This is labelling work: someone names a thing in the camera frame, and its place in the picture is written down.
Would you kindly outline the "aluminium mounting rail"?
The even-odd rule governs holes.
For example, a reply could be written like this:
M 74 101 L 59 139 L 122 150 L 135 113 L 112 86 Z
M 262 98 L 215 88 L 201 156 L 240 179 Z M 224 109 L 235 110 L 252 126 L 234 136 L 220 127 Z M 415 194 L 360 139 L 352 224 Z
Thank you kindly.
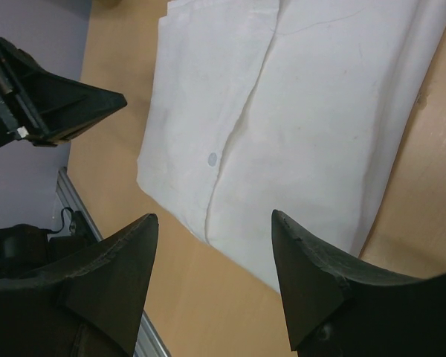
M 67 206 L 83 214 L 93 242 L 47 269 L 53 280 L 65 284 L 59 304 L 105 336 L 116 338 L 119 349 L 126 353 L 168 356 L 147 314 L 138 314 L 146 299 L 155 256 L 155 216 L 145 215 L 103 239 L 65 169 L 59 171 L 58 188 Z

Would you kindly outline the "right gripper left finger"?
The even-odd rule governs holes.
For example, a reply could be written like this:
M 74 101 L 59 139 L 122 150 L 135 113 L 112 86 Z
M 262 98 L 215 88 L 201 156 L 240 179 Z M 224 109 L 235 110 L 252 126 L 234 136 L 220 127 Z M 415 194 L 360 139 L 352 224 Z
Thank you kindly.
M 150 213 L 54 263 L 0 279 L 0 356 L 132 356 L 157 245 Z

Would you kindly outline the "white long sleeve shirt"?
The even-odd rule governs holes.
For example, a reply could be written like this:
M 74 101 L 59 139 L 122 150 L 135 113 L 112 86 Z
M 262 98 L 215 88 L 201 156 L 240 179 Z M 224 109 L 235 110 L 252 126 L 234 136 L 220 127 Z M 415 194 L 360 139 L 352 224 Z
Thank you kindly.
M 359 254 L 446 1 L 170 1 L 141 190 L 273 289 L 271 213 Z

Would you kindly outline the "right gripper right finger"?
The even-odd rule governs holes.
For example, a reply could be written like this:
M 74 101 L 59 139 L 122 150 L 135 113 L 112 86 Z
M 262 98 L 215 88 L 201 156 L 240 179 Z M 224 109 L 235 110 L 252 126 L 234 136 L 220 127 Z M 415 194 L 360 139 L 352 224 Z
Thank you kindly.
M 446 273 L 420 279 L 379 268 L 279 210 L 271 239 L 299 356 L 446 356 Z

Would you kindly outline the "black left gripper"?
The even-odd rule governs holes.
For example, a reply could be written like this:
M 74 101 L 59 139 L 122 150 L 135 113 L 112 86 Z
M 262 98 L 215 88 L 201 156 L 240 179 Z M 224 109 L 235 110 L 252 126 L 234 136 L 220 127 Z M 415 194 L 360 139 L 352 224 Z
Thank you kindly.
M 13 141 L 67 143 L 126 104 L 121 93 L 46 71 L 0 37 L 0 148 Z

